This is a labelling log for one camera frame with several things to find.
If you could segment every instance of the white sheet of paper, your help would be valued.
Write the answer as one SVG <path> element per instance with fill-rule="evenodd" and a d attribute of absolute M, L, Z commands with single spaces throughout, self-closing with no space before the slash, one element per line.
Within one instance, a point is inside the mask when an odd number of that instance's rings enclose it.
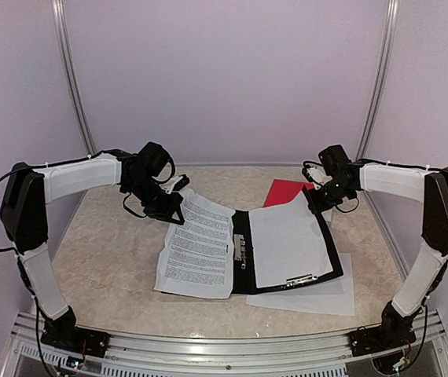
<path fill-rule="evenodd" d="M 228 298 L 233 290 L 234 210 L 190 188 L 184 197 L 184 225 L 170 224 L 156 273 L 157 291 L 200 298 Z"/>
<path fill-rule="evenodd" d="M 249 212 L 257 288 L 332 271 L 316 217 L 300 192 L 286 204 Z"/>
<path fill-rule="evenodd" d="M 283 292 L 271 292 L 262 295 L 247 296 L 247 304 L 271 309 L 293 310 L 296 312 L 332 314 L 337 316 L 355 315 L 353 286 L 353 270 L 351 255 L 340 254 L 344 275 L 335 280 L 315 284 L 312 287 L 301 287 Z M 312 295 L 310 290 L 319 285 L 339 281 L 343 286 L 342 295 Z"/>

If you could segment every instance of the binder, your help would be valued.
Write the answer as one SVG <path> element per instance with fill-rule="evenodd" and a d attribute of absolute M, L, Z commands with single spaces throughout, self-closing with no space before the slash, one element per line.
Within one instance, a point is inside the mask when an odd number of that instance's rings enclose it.
<path fill-rule="evenodd" d="M 303 185 L 303 194 L 306 199 L 307 187 Z M 257 295 L 260 293 L 282 291 L 297 287 L 306 287 L 324 281 L 336 279 L 343 275 L 340 258 L 334 245 L 331 232 L 321 214 L 316 214 L 316 221 L 325 241 L 325 248 L 329 258 L 332 271 L 321 276 L 313 276 L 310 271 L 302 276 L 291 276 L 285 280 L 284 284 L 272 287 L 257 287 L 255 276 L 254 244 L 250 226 L 250 214 L 248 211 L 237 210 L 233 217 L 233 291 L 232 293 L 243 295 Z M 310 252 L 310 245 L 307 245 L 307 253 Z"/>

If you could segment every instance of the red folder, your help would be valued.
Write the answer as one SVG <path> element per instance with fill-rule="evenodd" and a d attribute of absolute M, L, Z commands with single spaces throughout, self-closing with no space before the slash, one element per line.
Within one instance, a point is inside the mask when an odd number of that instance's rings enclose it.
<path fill-rule="evenodd" d="M 311 183 L 275 179 L 263 207 L 271 207 L 290 202 L 299 194 L 303 186 L 306 186 L 308 190 L 314 187 Z"/>

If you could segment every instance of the metal clip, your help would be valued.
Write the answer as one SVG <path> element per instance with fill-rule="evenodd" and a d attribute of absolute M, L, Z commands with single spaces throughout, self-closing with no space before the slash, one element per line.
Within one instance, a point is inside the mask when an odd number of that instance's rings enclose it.
<path fill-rule="evenodd" d="M 292 287 L 296 287 L 298 285 L 302 285 L 305 283 L 310 283 L 311 281 L 315 281 L 318 280 L 317 276 L 313 276 L 313 275 L 306 275 L 306 276 L 301 276 L 301 277 L 296 277 L 294 279 L 289 279 L 287 280 L 287 284 L 284 286 L 284 288 L 292 288 Z"/>

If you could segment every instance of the table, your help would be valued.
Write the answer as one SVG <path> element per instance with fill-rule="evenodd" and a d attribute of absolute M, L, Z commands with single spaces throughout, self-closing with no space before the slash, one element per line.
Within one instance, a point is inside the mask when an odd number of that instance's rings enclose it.
<path fill-rule="evenodd" d="M 261 207 L 273 179 L 305 181 L 300 167 L 178 167 L 189 187 L 238 210 Z M 335 212 L 332 236 L 350 253 L 355 317 L 297 313 L 245 305 L 245 296 L 204 300 L 154 291 L 168 224 L 138 219 L 122 207 L 119 187 L 90 190 L 57 251 L 53 268 L 78 324 L 143 335 L 256 338 L 313 334 L 380 322 L 402 280 L 361 198 L 350 214 Z M 129 205 L 141 211 L 135 199 Z"/>

